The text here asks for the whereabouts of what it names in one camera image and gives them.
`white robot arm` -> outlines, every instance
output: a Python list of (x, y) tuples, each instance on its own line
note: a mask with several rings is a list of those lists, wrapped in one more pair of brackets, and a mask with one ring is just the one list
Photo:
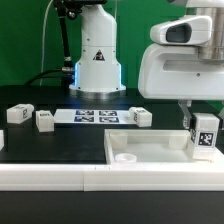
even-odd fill
[(82, 17), (82, 55), (74, 66), (75, 81), (70, 85), (73, 95), (107, 99), (125, 92), (116, 59), (117, 23), (103, 9), (104, 3), (106, 0), (54, 0), (62, 28), (65, 67), (71, 67), (65, 16)]

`white block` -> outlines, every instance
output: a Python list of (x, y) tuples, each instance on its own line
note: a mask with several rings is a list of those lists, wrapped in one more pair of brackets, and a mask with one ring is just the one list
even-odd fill
[(197, 121), (191, 130), (189, 152), (193, 159), (212, 160), (216, 152), (216, 139), (220, 120), (213, 114), (194, 114)]
[(32, 117), (34, 106), (31, 104), (18, 104), (7, 110), (7, 122), (21, 124)]
[(0, 130), (0, 150), (4, 147), (4, 133)]
[(51, 112), (48, 110), (36, 111), (36, 125), (39, 132), (53, 132), (54, 117)]
[(134, 109), (134, 121), (139, 127), (152, 126), (152, 114), (142, 107)]

